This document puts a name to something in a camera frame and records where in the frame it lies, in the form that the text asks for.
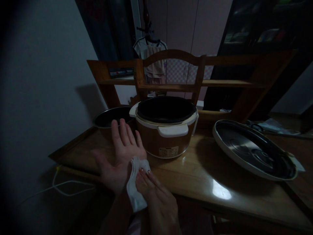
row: black non-stick coating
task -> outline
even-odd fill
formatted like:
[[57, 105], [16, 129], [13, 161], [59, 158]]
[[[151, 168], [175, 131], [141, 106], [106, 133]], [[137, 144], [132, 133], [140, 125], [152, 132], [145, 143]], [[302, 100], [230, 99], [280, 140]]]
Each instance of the black non-stick coating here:
[[120, 125], [120, 119], [124, 118], [125, 122], [128, 123], [133, 119], [129, 116], [130, 106], [117, 107], [109, 109], [101, 114], [99, 114], [94, 120], [94, 124], [100, 128], [111, 127], [112, 120], [117, 120], [118, 125]]
[[161, 96], [140, 102], [137, 114], [152, 122], [175, 123], [186, 120], [195, 111], [193, 103], [184, 98]]

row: rice cooker label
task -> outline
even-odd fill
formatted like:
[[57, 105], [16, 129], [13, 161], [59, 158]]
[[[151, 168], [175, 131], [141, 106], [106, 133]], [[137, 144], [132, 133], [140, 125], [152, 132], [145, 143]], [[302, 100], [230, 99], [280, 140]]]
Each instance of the rice cooker label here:
[[175, 157], [178, 155], [178, 146], [171, 148], [159, 148], [160, 157]]

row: white tissue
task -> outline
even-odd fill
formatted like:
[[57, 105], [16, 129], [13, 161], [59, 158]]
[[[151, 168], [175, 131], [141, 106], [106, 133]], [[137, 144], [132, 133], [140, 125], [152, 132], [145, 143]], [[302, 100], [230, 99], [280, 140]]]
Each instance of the white tissue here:
[[137, 172], [140, 168], [143, 168], [146, 172], [150, 169], [148, 160], [139, 160], [139, 157], [134, 156], [134, 158], [131, 160], [132, 169], [130, 178], [126, 185], [127, 194], [131, 203], [131, 206], [133, 208], [133, 212], [140, 211], [147, 207], [147, 202], [143, 198], [142, 194], [137, 191], [136, 188], [136, 176]]

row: hanging clothes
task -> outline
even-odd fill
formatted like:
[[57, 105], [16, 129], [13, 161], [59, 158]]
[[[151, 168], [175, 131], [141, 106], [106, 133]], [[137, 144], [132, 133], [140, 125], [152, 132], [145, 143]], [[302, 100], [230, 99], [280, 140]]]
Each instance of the hanging clothes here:
[[168, 49], [166, 43], [163, 42], [162, 40], [160, 40], [160, 42], [157, 42], [157, 43], [152, 43], [152, 42], [149, 42], [145, 37], [142, 37], [142, 38], [138, 39], [136, 41], [135, 45], [133, 46], [134, 50], [136, 51], [136, 53], [140, 59], [146, 59], [147, 58], [148, 45], [160, 47], [161, 51]]
[[[146, 37], [137, 40], [133, 48], [140, 59], [146, 59], [152, 54], [168, 49], [165, 42], [158, 40], [158, 42], [152, 43], [148, 41]], [[144, 73], [146, 75], [147, 83], [165, 84], [165, 67], [166, 60], [157, 61], [150, 66], [145, 67]]]
[[[155, 46], [147, 46], [147, 57], [162, 51], [161, 47]], [[164, 84], [165, 83], [165, 67], [164, 67], [164, 60], [159, 60], [154, 62], [153, 64], [149, 65], [146, 68], [147, 72], [147, 82], [153, 84]]]

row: rice cooker lid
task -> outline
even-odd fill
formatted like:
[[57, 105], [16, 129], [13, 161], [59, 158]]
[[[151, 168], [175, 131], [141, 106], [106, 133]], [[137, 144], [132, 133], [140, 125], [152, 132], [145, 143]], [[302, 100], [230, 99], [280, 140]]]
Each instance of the rice cooker lid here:
[[258, 131], [230, 120], [216, 122], [215, 130], [233, 156], [244, 163], [283, 180], [296, 175], [296, 167], [286, 153]]
[[177, 123], [191, 117], [196, 106], [181, 97], [154, 97], [138, 104], [137, 115], [157, 123]]

